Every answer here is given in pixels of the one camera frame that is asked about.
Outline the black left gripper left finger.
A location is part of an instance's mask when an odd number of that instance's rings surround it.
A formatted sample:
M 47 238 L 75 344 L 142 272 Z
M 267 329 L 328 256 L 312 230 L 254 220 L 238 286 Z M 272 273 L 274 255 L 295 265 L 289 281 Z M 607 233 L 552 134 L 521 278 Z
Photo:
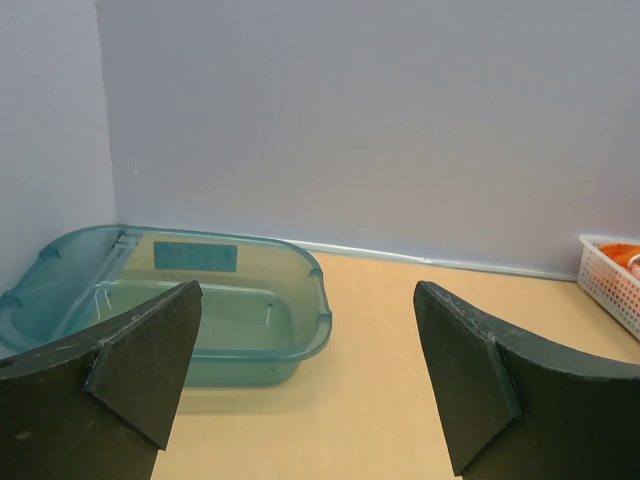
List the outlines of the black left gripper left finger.
M 4 479 L 148 479 L 202 317 L 198 282 L 1 362 Z

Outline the orange and white towel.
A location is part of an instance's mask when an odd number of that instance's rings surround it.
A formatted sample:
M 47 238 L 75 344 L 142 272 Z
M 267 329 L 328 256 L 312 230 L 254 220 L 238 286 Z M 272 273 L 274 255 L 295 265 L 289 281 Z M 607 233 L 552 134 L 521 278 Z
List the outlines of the orange and white towel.
M 628 271 L 634 278 L 640 279 L 640 246 L 635 244 L 604 244 L 599 250 L 614 263 Z

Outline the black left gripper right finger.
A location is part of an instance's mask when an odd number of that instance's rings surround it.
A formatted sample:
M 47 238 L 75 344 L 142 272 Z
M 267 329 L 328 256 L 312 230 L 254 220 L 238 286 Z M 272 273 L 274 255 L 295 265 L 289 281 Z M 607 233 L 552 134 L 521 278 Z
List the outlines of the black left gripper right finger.
M 419 282 L 414 311 L 453 473 L 635 479 L 639 368 L 591 355 Z

